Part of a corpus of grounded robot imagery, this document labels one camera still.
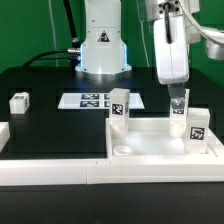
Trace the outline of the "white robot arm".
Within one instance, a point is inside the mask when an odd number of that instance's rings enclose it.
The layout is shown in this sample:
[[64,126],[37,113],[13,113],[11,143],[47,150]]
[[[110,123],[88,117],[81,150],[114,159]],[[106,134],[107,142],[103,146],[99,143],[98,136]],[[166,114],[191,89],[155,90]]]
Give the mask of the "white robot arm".
[[[140,21],[153,23],[154,49],[159,82],[168,87],[171,106],[186,105],[184,83],[189,79],[188,52],[200,35],[188,15],[200,10],[199,0],[136,0]],[[129,71],[127,47],[121,39],[121,1],[84,0],[86,38],[76,67],[98,80]]]

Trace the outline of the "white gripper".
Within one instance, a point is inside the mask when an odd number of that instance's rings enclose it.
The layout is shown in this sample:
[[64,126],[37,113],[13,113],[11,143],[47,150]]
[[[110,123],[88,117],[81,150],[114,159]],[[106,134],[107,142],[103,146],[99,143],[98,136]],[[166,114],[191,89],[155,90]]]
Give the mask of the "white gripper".
[[168,92],[171,106],[185,106],[184,82],[189,78],[188,47],[185,34],[184,18],[170,18],[171,43],[166,40],[165,21],[154,23],[154,47],[157,75],[161,84],[170,84]]

